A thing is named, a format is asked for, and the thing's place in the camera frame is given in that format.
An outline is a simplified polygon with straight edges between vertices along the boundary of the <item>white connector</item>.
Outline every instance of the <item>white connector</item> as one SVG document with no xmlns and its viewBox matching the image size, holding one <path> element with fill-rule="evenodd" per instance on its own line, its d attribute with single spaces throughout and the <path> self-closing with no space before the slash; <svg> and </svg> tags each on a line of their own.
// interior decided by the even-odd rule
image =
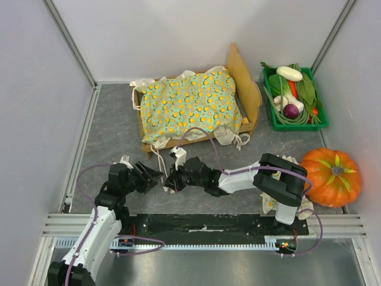
<svg viewBox="0 0 381 286">
<path fill-rule="evenodd" d="M 123 155 L 119 161 L 119 163 L 125 164 L 127 168 L 133 169 L 133 166 L 129 163 L 130 156 Z"/>
<path fill-rule="evenodd" d="M 176 167 L 176 170 L 179 168 L 179 166 L 182 166 L 185 164 L 186 161 L 186 151 L 183 148 L 177 148 L 174 147 L 170 154 L 174 154 L 176 157 L 176 161 L 174 162 L 174 166 Z"/>
</svg>

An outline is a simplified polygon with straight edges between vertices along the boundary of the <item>white zucchini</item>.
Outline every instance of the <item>white zucchini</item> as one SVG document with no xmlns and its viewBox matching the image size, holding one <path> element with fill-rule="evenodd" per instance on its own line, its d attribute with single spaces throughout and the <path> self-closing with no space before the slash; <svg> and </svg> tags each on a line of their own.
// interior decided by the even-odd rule
<svg viewBox="0 0 381 286">
<path fill-rule="evenodd" d="M 300 82 L 303 79 L 303 75 L 298 70 L 294 70 L 290 67 L 278 67 L 276 73 L 283 76 L 287 80 L 292 82 Z"/>
</svg>

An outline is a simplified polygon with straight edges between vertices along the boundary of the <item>white wall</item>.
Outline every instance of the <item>white wall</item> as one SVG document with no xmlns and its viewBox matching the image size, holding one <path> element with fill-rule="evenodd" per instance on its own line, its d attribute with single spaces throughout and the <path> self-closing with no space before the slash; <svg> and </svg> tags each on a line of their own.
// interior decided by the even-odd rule
<svg viewBox="0 0 381 286">
<path fill-rule="evenodd" d="M 363 176 L 363 193 L 351 205 L 361 215 L 381 265 L 381 2 L 358 1 L 317 70 L 328 111 L 330 148 L 348 152 Z"/>
<path fill-rule="evenodd" d="M 96 80 L 129 81 L 226 63 L 236 42 L 260 61 L 312 65 L 345 0 L 55 0 Z"/>
<path fill-rule="evenodd" d="M 0 284 L 26 285 L 91 88 L 38 0 L 0 8 Z"/>
</svg>

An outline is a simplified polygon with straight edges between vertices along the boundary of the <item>pumpkin stem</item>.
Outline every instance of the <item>pumpkin stem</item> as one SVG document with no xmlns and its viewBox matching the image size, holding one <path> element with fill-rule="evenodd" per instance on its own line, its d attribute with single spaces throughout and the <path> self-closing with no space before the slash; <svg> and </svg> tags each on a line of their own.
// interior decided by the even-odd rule
<svg viewBox="0 0 381 286">
<path fill-rule="evenodd" d="M 345 170 L 341 167 L 337 167 L 337 166 L 334 166 L 332 167 L 332 173 L 335 175 L 335 176 L 339 176 L 341 173 L 343 173 Z"/>
</svg>

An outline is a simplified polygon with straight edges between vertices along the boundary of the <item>patterned fabric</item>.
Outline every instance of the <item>patterned fabric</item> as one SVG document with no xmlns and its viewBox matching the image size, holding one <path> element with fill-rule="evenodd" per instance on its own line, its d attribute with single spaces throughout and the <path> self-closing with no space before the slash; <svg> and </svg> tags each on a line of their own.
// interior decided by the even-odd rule
<svg viewBox="0 0 381 286">
<path fill-rule="evenodd" d="M 235 101 L 236 85 L 227 70 L 159 80 L 136 90 L 144 94 L 140 116 L 147 144 L 160 136 L 181 137 L 194 126 L 208 132 L 226 126 L 234 134 L 239 132 L 242 116 Z"/>
</svg>

